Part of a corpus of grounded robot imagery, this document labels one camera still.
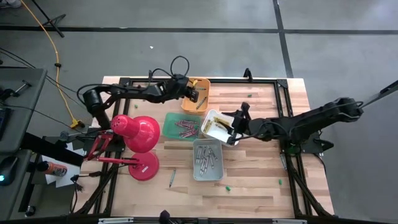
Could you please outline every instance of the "computer mouse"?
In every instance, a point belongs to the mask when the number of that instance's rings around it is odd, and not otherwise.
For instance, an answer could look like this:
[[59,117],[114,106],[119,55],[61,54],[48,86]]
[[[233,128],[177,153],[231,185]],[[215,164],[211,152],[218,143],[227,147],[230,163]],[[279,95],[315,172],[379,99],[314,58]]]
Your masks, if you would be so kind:
[[18,157],[9,156],[0,162],[0,186],[7,186],[15,179]]

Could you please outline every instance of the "orange container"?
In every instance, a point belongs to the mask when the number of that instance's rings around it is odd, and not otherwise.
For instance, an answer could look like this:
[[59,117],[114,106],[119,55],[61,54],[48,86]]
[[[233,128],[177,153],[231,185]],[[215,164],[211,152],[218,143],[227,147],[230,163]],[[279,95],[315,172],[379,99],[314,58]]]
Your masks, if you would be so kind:
[[[182,101],[181,107],[187,114],[205,114],[209,104],[210,81],[206,78],[195,77],[190,77],[189,80],[191,81],[189,82],[190,86],[192,86],[193,81],[198,81],[195,85],[195,89],[199,92],[198,101],[194,103],[190,101],[189,98],[185,97]],[[197,106],[199,106],[205,97],[205,101],[197,109]]]

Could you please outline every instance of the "wooden table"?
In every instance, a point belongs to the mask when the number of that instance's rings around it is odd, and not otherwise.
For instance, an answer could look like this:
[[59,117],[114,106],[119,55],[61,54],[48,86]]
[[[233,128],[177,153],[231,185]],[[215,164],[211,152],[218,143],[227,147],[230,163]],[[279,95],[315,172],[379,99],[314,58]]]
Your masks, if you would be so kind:
[[[119,78],[104,77],[103,83],[118,83]],[[294,115],[308,111],[310,107],[304,80],[291,78],[288,83]],[[251,105],[249,112],[252,119],[278,117],[272,85],[211,84],[209,110],[235,111],[243,101]],[[182,100],[170,100],[163,105],[131,100],[129,116],[151,116],[162,129],[167,112],[183,113],[181,102]],[[112,113],[113,107],[107,110],[110,118]],[[262,142],[256,139],[240,141],[238,146],[232,148],[223,147],[223,180],[197,182],[192,176],[192,142],[161,136],[152,150],[160,161],[159,172],[153,179],[139,182],[129,175],[127,167],[120,168],[111,214],[119,217],[158,217],[162,210],[167,210],[173,217],[292,218],[294,213],[289,180],[280,161],[279,151],[278,141]],[[126,149],[122,156],[132,155],[133,152]],[[333,213],[322,164],[311,154],[303,154],[302,157],[308,188],[324,208]],[[81,173],[98,171],[101,167],[101,162],[84,162]],[[169,188],[173,169],[177,169],[177,172],[173,185]],[[279,185],[279,179],[282,180],[282,185]],[[76,210],[93,193],[98,180],[99,178],[79,179],[78,183],[84,187],[84,191],[78,194]],[[230,192],[225,189],[227,185],[231,187]],[[297,186],[300,208],[304,212],[299,189]],[[106,189],[101,211],[104,209],[107,191]]]

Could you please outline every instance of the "lamp shade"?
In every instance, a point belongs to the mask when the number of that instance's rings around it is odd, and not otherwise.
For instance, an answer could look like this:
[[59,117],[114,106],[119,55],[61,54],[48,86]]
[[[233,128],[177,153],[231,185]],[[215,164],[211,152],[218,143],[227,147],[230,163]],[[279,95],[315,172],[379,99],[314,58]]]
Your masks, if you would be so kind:
[[133,152],[145,153],[155,147],[160,137],[158,122],[149,116],[130,118],[117,115],[112,119],[112,130],[123,136],[124,143]]

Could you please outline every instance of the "gray tray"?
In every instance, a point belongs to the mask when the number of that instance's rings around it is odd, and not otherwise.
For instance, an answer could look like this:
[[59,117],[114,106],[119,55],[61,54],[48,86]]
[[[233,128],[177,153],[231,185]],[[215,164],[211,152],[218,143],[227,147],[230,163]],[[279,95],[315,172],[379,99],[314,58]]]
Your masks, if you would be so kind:
[[[206,155],[208,155],[209,147],[214,152],[214,155],[217,157],[217,161],[214,157],[213,163],[214,168],[211,168],[211,162],[208,161],[207,170],[203,172],[203,175],[200,175],[201,168],[201,160],[197,162],[197,156],[199,153],[199,147],[202,147],[201,154],[203,155],[204,148],[206,147]],[[214,181],[221,180],[224,176],[224,167],[223,167],[223,153],[221,151],[221,141],[218,139],[196,139],[193,142],[193,178],[197,181]]]

